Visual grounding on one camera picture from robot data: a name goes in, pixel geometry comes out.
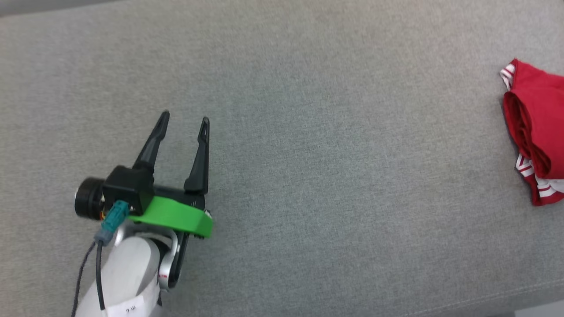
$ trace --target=red cloth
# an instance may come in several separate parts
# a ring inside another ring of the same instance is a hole
[[[540,178],[564,178],[564,77],[517,59],[505,120],[519,152],[532,160]]]
[[[505,120],[519,148],[517,170],[535,206],[564,199],[564,77],[514,59],[500,72]]]

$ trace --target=gray fabric surface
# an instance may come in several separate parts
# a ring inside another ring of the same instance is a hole
[[[560,0],[3,17],[0,315],[69,314],[96,229],[74,190],[131,164],[165,108],[156,182],[182,185],[209,116],[216,221],[163,297],[171,316],[486,316],[564,298],[564,205],[531,206],[497,75],[514,56],[564,73],[563,39]]]
[[[0,0],[0,17],[61,10],[118,0]]]
[[[496,315],[496,316],[492,316],[492,317],[515,317],[515,313],[514,312],[507,312],[505,314]]]

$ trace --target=white label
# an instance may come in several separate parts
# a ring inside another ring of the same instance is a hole
[[[157,282],[157,274],[153,277],[153,280],[149,283],[147,287],[138,296],[113,305],[111,307],[106,307],[106,313],[108,317],[149,317],[157,305],[158,294],[160,293],[160,287]]]
[[[139,295],[131,300],[107,307],[106,310],[108,317],[145,317],[147,313],[144,311],[144,304],[143,295]]]

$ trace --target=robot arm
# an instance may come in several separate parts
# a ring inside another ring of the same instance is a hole
[[[98,279],[103,298],[99,302],[93,283],[77,316],[159,316],[160,291],[175,287],[189,235],[210,236],[213,221],[204,197],[208,192],[208,118],[202,121],[198,151],[184,189],[153,184],[158,147],[169,117],[168,111],[163,112],[131,169],[118,166],[107,179],[87,178],[77,190],[74,207],[80,217],[102,220],[118,201],[129,207],[128,220],[117,229],[114,248]],[[163,236],[170,244],[146,234]]]
[[[102,269],[106,310],[100,311],[94,282],[78,306],[77,316],[128,316],[129,312],[132,316],[160,316],[159,261],[154,241],[137,236],[122,241],[112,249]]]

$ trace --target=green bracket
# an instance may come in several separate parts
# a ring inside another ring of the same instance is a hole
[[[202,210],[160,196],[153,198],[143,215],[130,215],[128,219],[202,237],[209,237],[213,228],[213,220]]]

